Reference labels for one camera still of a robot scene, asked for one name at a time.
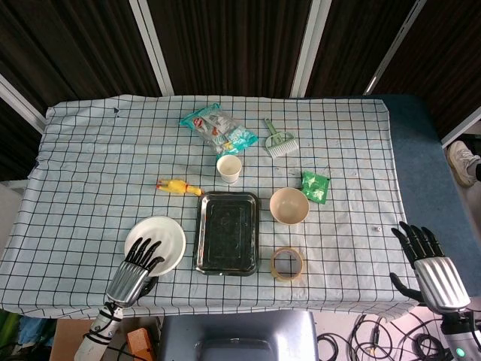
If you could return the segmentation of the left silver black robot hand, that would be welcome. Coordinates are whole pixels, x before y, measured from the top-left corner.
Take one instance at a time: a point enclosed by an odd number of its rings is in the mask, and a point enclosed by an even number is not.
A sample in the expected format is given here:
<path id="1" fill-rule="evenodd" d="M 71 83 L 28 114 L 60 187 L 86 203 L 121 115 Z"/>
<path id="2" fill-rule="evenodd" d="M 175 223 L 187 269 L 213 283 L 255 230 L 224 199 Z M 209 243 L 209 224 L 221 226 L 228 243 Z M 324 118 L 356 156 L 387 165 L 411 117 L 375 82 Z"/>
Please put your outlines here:
<path id="1" fill-rule="evenodd" d="M 128 308 L 151 291 L 159 277 L 150 273 L 165 261 L 162 256 L 154 256 L 161 244 L 161 241 L 153 242 L 151 238 L 142 237 L 134 242 L 107 288 L 106 297 L 110 304 Z"/>

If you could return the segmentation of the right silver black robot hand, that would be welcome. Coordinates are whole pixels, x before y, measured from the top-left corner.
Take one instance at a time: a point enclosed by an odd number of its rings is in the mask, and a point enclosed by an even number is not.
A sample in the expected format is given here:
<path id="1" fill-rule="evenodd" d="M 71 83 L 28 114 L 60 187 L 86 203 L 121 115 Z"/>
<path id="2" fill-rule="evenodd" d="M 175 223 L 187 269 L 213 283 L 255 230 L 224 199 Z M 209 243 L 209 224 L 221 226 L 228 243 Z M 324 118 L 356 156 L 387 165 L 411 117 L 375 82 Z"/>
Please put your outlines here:
<path id="1" fill-rule="evenodd" d="M 403 296 L 428 307 L 436 314 L 462 312 L 470 297 L 453 261 L 446 256 L 434 233 L 404 221 L 392 229 L 414 271 L 419 288 L 411 289 L 391 272 L 390 280 Z"/>

